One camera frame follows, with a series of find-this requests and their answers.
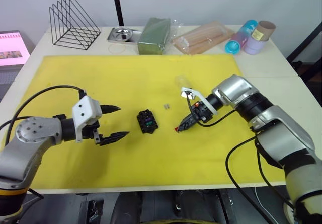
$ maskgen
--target floor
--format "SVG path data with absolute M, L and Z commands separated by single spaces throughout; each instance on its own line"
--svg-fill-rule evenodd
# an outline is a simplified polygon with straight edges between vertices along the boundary
M 285 187 L 278 190 L 286 193 Z M 254 189 L 246 188 L 245 191 L 257 203 Z M 257 188 L 257 193 L 262 205 L 274 216 L 279 224 L 288 224 L 283 214 L 282 201 L 272 195 L 268 187 Z M 110 223 L 114 204 L 119 193 L 95 193 L 86 196 L 76 194 L 52 194 L 45 195 L 45 199 L 36 203 L 22 218 L 20 224 L 77 224 L 79 208 L 85 200 L 104 200 L 101 224 Z M 229 216 L 230 224 L 236 223 L 266 223 L 254 208 L 240 195 L 236 189 L 228 189 L 232 200 L 232 214 Z M 214 191 L 206 191 L 204 198 L 215 216 L 217 222 L 226 224 L 219 199 Z M 143 204 L 141 222 L 161 219 L 178 219 L 173 212 L 171 191 L 148 191 L 143 192 Z

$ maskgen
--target wire rack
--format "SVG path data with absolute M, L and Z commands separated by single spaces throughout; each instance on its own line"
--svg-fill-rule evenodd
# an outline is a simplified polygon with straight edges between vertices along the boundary
M 87 50 L 101 31 L 77 0 L 60 0 L 49 7 L 54 45 Z

